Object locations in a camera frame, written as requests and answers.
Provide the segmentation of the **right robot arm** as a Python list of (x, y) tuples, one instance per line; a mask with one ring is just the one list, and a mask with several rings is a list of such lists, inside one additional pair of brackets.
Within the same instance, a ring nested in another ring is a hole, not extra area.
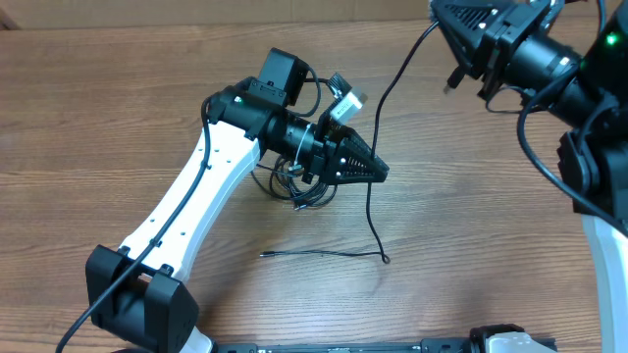
[[(521, 96), (516, 135), (524, 155), (572, 201), (594, 261), (602, 351), (627, 349), (627, 4), (612, 16), (600, 2), (597, 37), (585, 55), (549, 35), (561, 1), (439, 0), (430, 4), (457, 61), (446, 88), (466, 76), (490, 102)], [(534, 111), (566, 124), (554, 174), (533, 151), (525, 125)]]

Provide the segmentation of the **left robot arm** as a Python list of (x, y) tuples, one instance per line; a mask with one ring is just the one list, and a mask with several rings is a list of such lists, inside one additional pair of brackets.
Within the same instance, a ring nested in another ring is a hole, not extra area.
[(342, 184), (384, 181), (388, 166), (348, 125), (365, 102), (342, 76), (320, 78), (276, 48), (258, 76), (207, 97), (196, 148), (160, 203), (117, 249), (89, 256), (83, 319), (151, 352), (211, 351), (186, 286), (211, 226), (269, 151), (265, 191), (296, 209), (327, 205)]

